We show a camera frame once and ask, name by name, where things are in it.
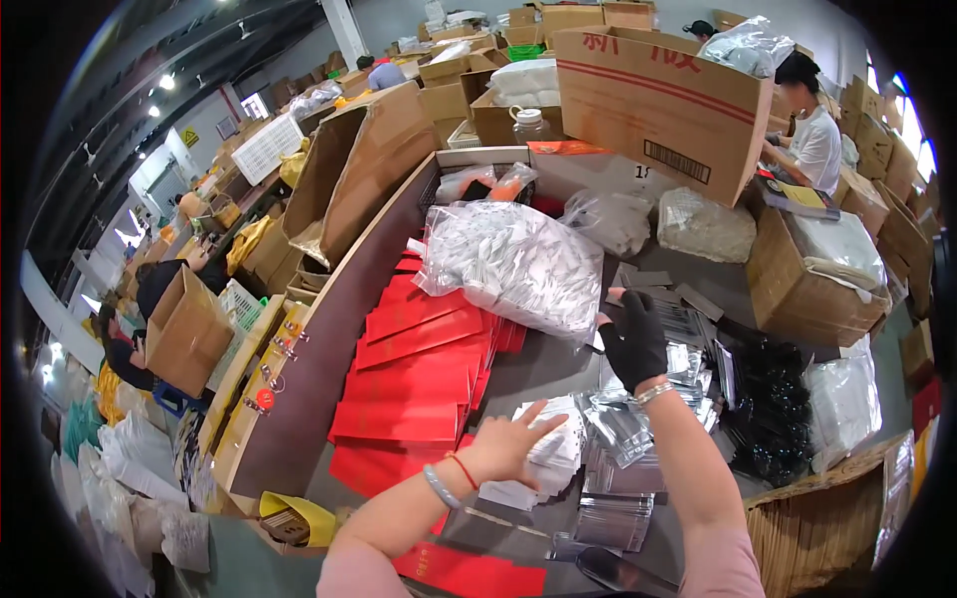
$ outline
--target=woman in white shirt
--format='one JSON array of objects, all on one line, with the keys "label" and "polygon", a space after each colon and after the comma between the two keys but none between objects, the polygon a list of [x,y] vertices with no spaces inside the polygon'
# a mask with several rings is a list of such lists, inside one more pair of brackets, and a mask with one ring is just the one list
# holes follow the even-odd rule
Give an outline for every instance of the woman in white shirt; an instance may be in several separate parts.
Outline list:
[{"label": "woman in white shirt", "polygon": [[[781,86],[788,104],[799,116],[794,136],[770,136],[761,155],[768,162],[776,162],[797,184],[834,195],[840,177],[840,131],[818,99],[820,72],[810,57],[796,51],[778,67],[774,82]],[[784,147],[787,153],[776,145]]]}]

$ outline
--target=ceiling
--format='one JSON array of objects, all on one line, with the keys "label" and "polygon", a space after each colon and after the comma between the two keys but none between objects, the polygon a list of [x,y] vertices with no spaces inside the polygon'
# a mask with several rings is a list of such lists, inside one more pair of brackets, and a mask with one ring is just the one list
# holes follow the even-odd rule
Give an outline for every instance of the ceiling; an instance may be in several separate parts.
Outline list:
[{"label": "ceiling", "polygon": [[[58,295],[126,200],[140,152],[217,86],[254,72],[325,20],[316,0],[123,2],[90,41],[50,120],[28,249]],[[175,74],[172,90],[160,77]],[[150,106],[159,118],[147,114]]]}]

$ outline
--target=red string bracelet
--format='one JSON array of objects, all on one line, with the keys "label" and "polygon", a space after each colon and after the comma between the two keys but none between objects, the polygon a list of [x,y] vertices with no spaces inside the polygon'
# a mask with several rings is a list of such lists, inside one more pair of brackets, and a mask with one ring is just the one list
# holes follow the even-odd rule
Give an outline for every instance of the red string bracelet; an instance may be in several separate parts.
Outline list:
[{"label": "red string bracelet", "polygon": [[445,456],[450,456],[455,463],[458,463],[458,467],[462,468],[462,473],[465,474],[465,477],[468,478],[469,483],[472,484],[473,490],[478,490],[479,487],[476,484],[476,481],[472,479],[472,475],[469,474],[469,470],[465,469],[465,466],[462,465],[462,462],[458,460],[458,457],[452,451],[449,451]]}]

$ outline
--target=stool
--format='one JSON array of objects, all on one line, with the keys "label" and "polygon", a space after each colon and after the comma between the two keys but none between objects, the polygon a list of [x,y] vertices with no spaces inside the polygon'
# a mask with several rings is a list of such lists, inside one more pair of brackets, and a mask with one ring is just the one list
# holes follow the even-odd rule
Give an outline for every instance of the stool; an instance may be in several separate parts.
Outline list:
[{"label": "stool", "polygon": [[182,390],[169,385],[162,380],[153,390],[153,400],[163,409],[169,411],[177,418],[183,417],[186,410],[193,408],[200,413],[206,414],[208,408],[206,403],[199,399],[189,396]]}]

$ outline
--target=printed barcode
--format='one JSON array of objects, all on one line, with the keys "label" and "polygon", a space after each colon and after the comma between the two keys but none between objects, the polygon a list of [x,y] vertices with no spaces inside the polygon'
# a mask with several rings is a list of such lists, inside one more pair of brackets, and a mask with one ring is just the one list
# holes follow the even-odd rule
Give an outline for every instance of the printed barcode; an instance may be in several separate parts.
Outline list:
[{"label": "printed barcode", "polygon": [[711,168],[700,162],[696,162],[687,156],[668,149],[664,145],[645,140],[645,155],[653,160],[658,160],[666,166],[674,168],[678,172],[687,174],[696,181],[708,184],[711,178]]}]

